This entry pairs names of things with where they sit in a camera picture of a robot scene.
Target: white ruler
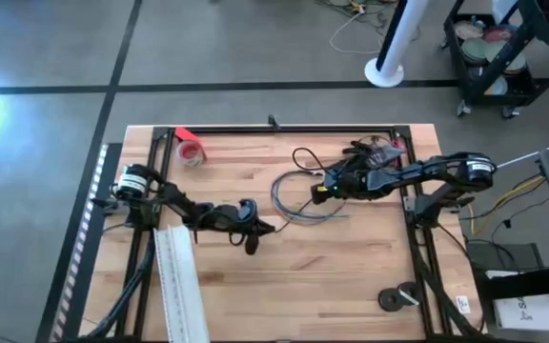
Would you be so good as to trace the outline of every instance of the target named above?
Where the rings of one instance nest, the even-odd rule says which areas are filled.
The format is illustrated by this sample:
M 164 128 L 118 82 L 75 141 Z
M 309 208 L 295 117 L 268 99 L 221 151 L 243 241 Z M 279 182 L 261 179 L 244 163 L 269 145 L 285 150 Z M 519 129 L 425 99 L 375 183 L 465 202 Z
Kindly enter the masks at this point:
M 153 235 L 169 342 L 209 343 L 190 231 L 178 226 Z

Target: wooden tabletop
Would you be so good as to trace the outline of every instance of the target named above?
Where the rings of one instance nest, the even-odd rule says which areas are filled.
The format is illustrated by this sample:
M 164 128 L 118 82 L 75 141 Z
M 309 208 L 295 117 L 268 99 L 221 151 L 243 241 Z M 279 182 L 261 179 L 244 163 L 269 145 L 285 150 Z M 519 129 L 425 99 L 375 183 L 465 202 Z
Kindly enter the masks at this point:
M 410 128 L 417 159 L 440 154 L 433 125 Z M 147 162 L 152 129 L 128 127 L 117 175 L 128 164 Z M 236 204 L 241 198 L 253 198 L 260 218 L 280 228 L 285 221 L 273 208 L 270 187 L 277 176 L 296 169 L 293 149 L 310 148 L 327 165 L 340 159 L 349 141 L 365 134 L 201 134 L 207 163 L 190 169 L 172 159 L 169 180 L 197 202 Z M 308 156 L 302 161 L 314 163 Z M 281 201 L 299 208 L 310 198 L 309 187 L 318 182 L 311 177 L 285 181 Z M 432 192 L 438 186 L 429 182 L 424 190 Z M 338 204 L 331 199 L 309 209 L 325 213 Z M 281 233 L 264 236 L 254 256 L 230 245 L 226 234 L 201 232 L 194 256 L 211 340 L 424 338 L 418 307 L 386 313 L 376 302 L 382 289 L 414 280 L 399 193 L 372 202 L 348 201 L 341 213 L 349 218 L 312 227 L 291 224 Z M 107 225 L 123 220 L 112 218 Z M 161 229 L 179 222 L 174 213 L 163 211 Z M 455 215 L 443 214 L 440 223 L 463 242 Z M 446 292 L 453 300 L 459 295 L 469 298 L 471 313 L 466 315 L 477 327 L 482 310 L 470 265 L 445 232 L 433 233 Z M 125 228 L 103 235 L 81 333 L 94 328 L 119 296 L 131 238 L 132 232 Z M 437 308 L 430 295 L 438 328 Z M 129 332 L 135 303 L 136 297 L 131 303 Z M 168 340 L 156 267 L 143 339 Z

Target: metal cart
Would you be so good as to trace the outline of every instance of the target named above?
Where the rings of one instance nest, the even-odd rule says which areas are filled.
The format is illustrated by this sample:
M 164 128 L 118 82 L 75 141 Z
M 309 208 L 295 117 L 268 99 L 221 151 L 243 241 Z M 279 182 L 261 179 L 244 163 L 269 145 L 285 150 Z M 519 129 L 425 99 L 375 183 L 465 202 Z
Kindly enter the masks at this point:
M 449 47 L 462 100 L 457 108 L 457 115 L 470 113 L 474 106 L 502 107 L 501 115 L 511 119 L 520 115 L 522 108 L 530 105 L 549 88 L 549 78 L 536 82 L 528 66 L 520 73 L 505 74 L 505 69 L 518 56 L 533 38 L 543 41 L 549 46 L 549 11 L 541 9 L 539 0 L 519 0 L 505 15 L 501 24 L 508 24 L 512 14 L 519 10 L 522 24 L 511 39 L 501 49 L 492 63 L 484 67 L 481 76 L 473 77 L 469 73 L 470 65 L 465 62 L 462 52 L 462 40 L 455 34 L 455 23 L 459 21 L 482 21 L 486 27 L 495 25 L 495 19 L 490 14 L 458 14 L 464 0 L 457 0 L 444 22 L 446 37 L 441 44 L 443 49 Z M 485 94 L 498 77 L 503 76 L 508 85 L 508 91 L 502 95 Z

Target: concrete floor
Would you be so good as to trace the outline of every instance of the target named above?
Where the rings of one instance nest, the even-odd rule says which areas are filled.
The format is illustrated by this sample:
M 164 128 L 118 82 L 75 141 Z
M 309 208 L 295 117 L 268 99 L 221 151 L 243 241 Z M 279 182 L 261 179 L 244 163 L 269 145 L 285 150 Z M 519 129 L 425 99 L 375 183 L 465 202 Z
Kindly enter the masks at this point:
M 454 77 L 448 51 L 437 47 L 452 3 L 430 5 L 404 57 L 407 80 Z M 0 87 L 107 85 L 132 4 L 0 0 Z M 464 10 L 488 10 L 470 5 Z M 328 44 L 346 20 L 310 0 L 144 1 L 120 83 L 363 80 L 369 56 Z M 369 50 L 372 37 L 353 23 L 337 42 Z M 549 73 L 549 48 L 533 42 L 527 55 L 536 76 Z M 0 95 L 0 334 L 15 341 L 35 338 L 104 95 Z M 434 123 L 444 152 L 481 151 L 497 162 L 549 146 L 549 91 L 513 121 L 495 109 L 458 119 L 459 100 L 454 88 L 118 93 L 103 141 L 120 142 L 132 124 L 265 123 L 268 114 L 281 123 L 336 123 L 343 114 L 346 123 Z M 531 161 L 501 170 L 475 209 L 534 172 Z M 543 187 L 498 218 L 547 196 Z M 549 203 L 515 219 L 498 242 L 537 242 L 549 265 Z

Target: black disc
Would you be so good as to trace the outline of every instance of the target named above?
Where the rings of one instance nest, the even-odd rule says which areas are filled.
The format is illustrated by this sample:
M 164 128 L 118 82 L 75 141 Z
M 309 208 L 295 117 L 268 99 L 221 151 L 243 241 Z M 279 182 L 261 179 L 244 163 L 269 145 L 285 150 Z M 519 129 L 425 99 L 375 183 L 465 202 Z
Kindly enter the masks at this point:
M 399 286 L 397 286 L 397 290 L 398 291 L 403 291 L 404 293 L 412 296 L 419 303 L 422 300 L 420 298 L 420 296 L 418 296 L 417 284 L 412 282 L 412 281 L 408 281 L 408 282 L 404 282 L 404 283 L 399 284 Z M 406 299 L 403 295 L 400 294 L 399 297 L 401 297 L 401 303 L 403 305 L 406 305 L 406 306 L 415 305 L 410 300 Z
M 395 312 L 401 310 L 404 306 L 402 296 L 396 289 L 384 289 L 378 294 L 378 305 L 386 312 Z

